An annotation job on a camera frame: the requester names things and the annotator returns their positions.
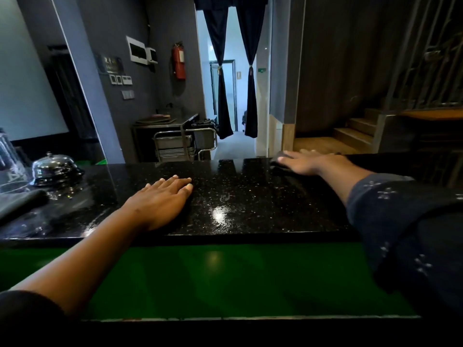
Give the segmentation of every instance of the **red fire extinguisher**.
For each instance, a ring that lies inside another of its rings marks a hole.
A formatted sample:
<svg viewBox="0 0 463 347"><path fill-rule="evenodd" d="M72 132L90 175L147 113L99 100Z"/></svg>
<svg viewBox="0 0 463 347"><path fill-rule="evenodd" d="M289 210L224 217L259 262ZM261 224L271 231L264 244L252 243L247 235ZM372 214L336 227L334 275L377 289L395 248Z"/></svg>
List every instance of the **red fire extinguisher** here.
<svg viewBox="0 0 463 347"><path fill-rule="evenodd" d="M172 48L172 63L174 74L177 79L186 79L185 75L185 55L182 42L177 42Z"/></svg>

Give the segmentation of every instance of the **door frame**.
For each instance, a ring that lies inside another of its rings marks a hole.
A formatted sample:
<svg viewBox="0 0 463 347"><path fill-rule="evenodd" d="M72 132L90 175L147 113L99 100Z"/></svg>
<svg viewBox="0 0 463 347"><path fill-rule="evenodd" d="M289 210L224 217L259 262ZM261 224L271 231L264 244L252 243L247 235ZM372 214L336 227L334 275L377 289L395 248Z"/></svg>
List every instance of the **door frame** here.
<svg viewBox="0 0 463 347"><path fill-rule="evenodd" d="M215 89L214 89L214 81L213 81L213 76L212 76L212 63L218 63L216 60L209 61L209 69L211 70L211 85L212 85L212 102L214 105L214 114L218 116L218 112L215 109ZM224 63L231 63L232 64L232 70L233 70L233 99L235 101L235 131L238 130L238 111L236 108L236 67L235 67L235 60L224 60Z"/></svg>

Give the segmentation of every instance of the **doorway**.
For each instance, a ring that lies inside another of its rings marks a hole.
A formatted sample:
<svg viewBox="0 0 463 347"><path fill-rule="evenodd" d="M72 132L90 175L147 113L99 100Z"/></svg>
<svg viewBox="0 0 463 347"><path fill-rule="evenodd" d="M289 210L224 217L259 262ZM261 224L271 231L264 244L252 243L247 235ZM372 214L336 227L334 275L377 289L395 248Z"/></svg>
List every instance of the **doorway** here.
<svg viewBox="0 0 463 347"><path fill-rule="evenodd" d="M214 105L214 114L218 116L218 63L210 61L211 81L212 81L212 99ZM230 125L233 131L238 131L238 112L236 107L236 71L235 60L224 60L222 64L224 73L225 92L227 95L228 115Z"/></svg>

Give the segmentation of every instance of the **green counter front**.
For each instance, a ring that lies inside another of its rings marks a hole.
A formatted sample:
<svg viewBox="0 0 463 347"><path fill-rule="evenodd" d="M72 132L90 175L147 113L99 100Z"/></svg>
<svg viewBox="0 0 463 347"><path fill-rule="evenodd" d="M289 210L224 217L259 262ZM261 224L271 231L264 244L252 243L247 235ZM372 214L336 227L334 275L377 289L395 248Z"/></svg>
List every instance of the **green counter front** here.
<svg viewBox="0 0 463 347"><path fill-rule="evenodd" d="M65 249L0 250L0 290ZM131 247L82 319L415 316L377 287L357 242Z"/></svg>

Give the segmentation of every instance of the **sleeve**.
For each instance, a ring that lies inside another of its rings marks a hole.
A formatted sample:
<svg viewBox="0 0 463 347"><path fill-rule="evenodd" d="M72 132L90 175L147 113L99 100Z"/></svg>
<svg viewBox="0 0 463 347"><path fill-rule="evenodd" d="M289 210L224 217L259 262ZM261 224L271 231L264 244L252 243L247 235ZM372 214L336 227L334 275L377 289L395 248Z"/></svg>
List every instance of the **sleeve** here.
<svg viewBox="0 0 463 347"><path fill-rule="evenodd" d="M47 297L29 291L0 293L0 332L30 331L46 326L64 326L67 318Z"/></svg>
<svg viewBox="0 0 463 347"><path fill-rule="evenodd" d="M379 286L400 289L421 315L463 315L463 192L373 174L346 209Z"/></svg>

